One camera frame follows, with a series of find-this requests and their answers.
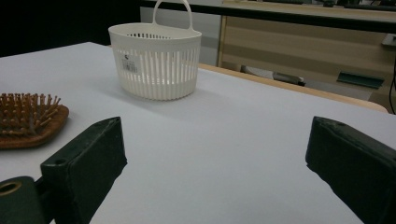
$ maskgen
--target basket handle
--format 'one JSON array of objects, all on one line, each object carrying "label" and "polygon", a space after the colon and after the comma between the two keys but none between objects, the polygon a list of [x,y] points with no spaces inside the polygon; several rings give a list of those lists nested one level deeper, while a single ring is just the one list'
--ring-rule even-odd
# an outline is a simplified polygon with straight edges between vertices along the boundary
[{"label": "basket handle", "polygon": [[[152,23],[154,23],[154,24],[156,24],[156,25],[157,25],[157,21],[155,20],[155,16],[157,15],[158,6],[160,5],[160,3],[161,3],[162,1],[163,1],[163,0],[158,0],[158,1],[157,1],[157,3],[155,4],[155,7],[154,7],[154,13],[152,14]],[[189,30],[193,30],[193,29],[192,29],[192,14],[191,14],[190,5],[189,5],[189,3],[187,2],[187,0],[180,0],[180,1],[183,2],[184,6],[186,7],[187,11],[189,12],[189,18],[190,18],[190,27],[189,27]]]}]

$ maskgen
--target table surface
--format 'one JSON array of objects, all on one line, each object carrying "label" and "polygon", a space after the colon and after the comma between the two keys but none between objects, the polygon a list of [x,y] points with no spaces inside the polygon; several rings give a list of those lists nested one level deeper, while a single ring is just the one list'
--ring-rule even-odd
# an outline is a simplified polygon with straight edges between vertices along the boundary
[{"label": "table surface", "polygon": [[2,92],[51,93],[70,109],[38,148],[0,150],[0,180],[39,164],[93,123],[121,117],[128,165],[92,223],[361,223],[306,167],[312,118],[396,148],[396,117],[199,69],[194,93],[158,102],[120,87],[112,50],[84,43],[0,59]]}]

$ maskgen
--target dark background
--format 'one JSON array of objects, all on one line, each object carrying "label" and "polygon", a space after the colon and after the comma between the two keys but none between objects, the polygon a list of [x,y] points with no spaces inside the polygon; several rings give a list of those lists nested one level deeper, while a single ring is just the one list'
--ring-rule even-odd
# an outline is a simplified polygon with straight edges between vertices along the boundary
[{"label": "dark background", "polygon": [[13,2],[0,4],[0,57],[83,42],[110,45],[110,26],[140,22],[134,0]]}]

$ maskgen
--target wooden hairbrush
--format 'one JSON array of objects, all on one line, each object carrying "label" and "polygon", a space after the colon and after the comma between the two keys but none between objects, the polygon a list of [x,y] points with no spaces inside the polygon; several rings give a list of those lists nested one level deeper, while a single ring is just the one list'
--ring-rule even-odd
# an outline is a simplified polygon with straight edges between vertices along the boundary
[{"label": "wooden hairbrush", "polygon": [[3,93],[0,96],[0,149],[36,147],[64,126],[69,109],[61,98],[44,94]]}]

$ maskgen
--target white basket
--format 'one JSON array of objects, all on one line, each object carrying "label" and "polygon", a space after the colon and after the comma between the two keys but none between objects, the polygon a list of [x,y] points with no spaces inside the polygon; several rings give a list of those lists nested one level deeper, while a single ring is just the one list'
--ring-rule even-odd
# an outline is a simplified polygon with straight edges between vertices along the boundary
[{"label": "white basket", "polygon": [[200,32],[152,23],[128,23],[108,28],[121,86],[152,100],[174,100],[195,90],[201,47]]}]

